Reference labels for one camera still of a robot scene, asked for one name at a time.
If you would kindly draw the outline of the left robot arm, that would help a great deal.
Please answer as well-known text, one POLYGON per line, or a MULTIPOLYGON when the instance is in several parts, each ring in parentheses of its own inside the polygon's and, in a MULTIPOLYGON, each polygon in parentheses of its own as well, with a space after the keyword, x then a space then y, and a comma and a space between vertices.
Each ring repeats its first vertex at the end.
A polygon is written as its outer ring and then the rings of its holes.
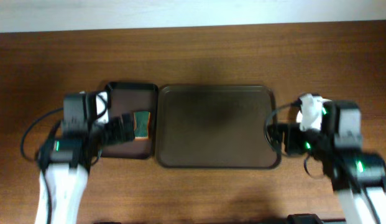
POLYGON ((133 141, 130 114, 110 118, 105 91, 69 94, 63 118, 51 128, 35 160, 40 170, 36 223, 76 223, 91 166, 103 147, 133 141))

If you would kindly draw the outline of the green orange sponge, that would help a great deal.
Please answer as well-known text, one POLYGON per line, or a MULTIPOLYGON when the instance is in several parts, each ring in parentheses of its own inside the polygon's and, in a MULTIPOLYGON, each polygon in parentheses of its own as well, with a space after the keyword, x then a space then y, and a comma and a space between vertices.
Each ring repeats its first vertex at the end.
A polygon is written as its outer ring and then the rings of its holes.
POLYGON ((134 112, 134 138, 136 140, 149 138, 150 115, 149 111, 134 112))

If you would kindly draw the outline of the large dark brown tray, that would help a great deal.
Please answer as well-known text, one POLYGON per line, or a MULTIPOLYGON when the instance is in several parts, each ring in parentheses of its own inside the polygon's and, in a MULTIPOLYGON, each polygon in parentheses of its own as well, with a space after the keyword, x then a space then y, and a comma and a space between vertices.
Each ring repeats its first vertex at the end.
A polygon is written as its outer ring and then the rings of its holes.
POLYGON ((275 109, 262 85, 167 85, 159 91, 155 158, 166 168, 271 170, 264 136, 275 109))

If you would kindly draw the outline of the small black tray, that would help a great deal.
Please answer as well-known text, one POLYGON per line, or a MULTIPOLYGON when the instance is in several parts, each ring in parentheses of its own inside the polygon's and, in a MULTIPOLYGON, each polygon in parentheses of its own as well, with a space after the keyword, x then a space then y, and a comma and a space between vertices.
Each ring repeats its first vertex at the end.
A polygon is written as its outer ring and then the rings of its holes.
POLYGON ((106 85, 109 95, 109 119, 123 125, 127 117, 134 120, 134 113, 148 111, 147 137, 136 136, 133 141, 107 144, 102 156, 124 159, 147 159, 155 149, 155 122, 157 114, 158 87, 151 83, 110 82, 106 85))

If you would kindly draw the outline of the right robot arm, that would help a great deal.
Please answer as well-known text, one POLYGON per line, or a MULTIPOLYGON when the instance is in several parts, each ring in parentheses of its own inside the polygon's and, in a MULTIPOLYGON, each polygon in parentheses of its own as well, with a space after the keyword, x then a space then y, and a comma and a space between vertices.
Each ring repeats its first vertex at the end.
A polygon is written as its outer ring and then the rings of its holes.
POLYGON ((264 138, 279 156, 322 163, 346 223, 386 223, 386 163, 363 151, 355 102, 301 96, 266 117, 264 138))

